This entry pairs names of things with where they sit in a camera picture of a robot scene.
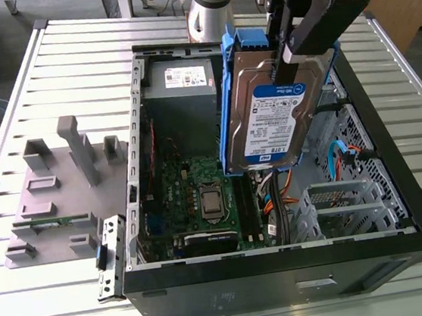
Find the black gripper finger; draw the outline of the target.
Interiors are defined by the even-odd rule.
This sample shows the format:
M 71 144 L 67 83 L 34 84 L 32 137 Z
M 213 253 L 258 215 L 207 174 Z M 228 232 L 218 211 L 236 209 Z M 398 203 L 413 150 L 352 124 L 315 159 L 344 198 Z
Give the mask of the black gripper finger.
M 294 39 L 292 37 L 292 22 L 297 7 L 296 0 L 263 0 L 267 15 L 265 35 L 269 51 L 277 54 L 278 61 L 307 58 L 294 52 Z
M 296 57 L 318 56 L 331 48 L 342 27 L 331 27 L 342 14 L 343 0 L 266 0 L 268 39 L 275 49 L 273 82 L 291 83 Z

